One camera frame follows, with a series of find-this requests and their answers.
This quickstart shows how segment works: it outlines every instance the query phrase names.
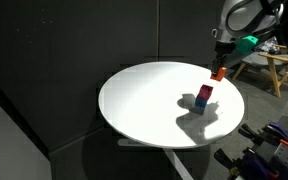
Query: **metal stand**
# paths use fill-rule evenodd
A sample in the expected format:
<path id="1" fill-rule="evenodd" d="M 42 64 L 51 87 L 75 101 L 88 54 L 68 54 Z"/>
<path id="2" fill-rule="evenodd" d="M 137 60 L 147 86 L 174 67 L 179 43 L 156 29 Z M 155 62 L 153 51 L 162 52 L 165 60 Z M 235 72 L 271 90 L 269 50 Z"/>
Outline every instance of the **metal stand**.
<path id="1" fill-rule="evenodd" d="M 118 140 L 118 145 L 128 147 L 150 147 L 126 138 Z M 183 180 L 194 180 L 172 149 L 163 148 L 163 150 Z"/>

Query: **green part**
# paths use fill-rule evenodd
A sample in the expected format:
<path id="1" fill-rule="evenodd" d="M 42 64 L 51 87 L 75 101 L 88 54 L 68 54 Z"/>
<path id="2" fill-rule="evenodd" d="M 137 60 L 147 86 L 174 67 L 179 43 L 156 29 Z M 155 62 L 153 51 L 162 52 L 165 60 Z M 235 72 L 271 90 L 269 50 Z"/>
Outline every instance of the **green part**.
<path id="1" fill-rule="evenodd" d="M 236 49 L 243 54 L 248 54 L 258 42 L 258 38 L 254 36 L 246 36 L 235 41 Z"/>

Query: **red block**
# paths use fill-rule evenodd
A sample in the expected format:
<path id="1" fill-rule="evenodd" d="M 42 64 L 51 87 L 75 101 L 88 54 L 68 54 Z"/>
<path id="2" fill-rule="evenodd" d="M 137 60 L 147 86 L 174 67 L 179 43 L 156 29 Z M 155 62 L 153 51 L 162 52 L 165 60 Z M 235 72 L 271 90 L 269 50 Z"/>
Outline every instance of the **red block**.
<path id="1" fill-rule="evenodd" d="M 212 95 L 213 87 L 203 84 L 197 97 L 208 100 Z"/>

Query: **stacked blocks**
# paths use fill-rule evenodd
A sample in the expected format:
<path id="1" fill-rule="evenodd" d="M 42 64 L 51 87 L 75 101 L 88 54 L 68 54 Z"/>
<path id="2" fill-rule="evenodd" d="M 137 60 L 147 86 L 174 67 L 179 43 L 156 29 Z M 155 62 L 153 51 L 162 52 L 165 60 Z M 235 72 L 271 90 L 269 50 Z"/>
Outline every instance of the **stacked blocks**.
<path id="1" fill-rule="evenodd" d="M 212 91 L 213 87 L 203 84 L 203 86 L 200 89 L 200 92 L 198 93 L 195 99 L 194 112 L 204 114 L 207 101 L 211 97 Z"/>

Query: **cable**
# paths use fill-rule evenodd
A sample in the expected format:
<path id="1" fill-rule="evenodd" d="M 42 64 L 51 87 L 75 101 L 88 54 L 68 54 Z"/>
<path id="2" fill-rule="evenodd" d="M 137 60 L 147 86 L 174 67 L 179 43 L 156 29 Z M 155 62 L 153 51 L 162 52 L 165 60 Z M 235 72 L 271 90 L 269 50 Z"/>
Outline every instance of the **cable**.
<path id="1" fill-rule="evenodd" d="M 276 18 L 276 29 L 277 29 L 277 32 L 278 32 L 278 34 L 280 36 L 280 39 L 281 39 L 282 43 L 286 46 L 286 48 L 288 50 L 288 43 L 285 43 L 285 37 L 284 37 L 284 34 L 282 32 L 282 28 L 281 28 L 281 24 L 280 24 L 280 18 L 278 16 L 278 11 L 275 9 L 274 13 L 275 13 L 275 18 Z"/>

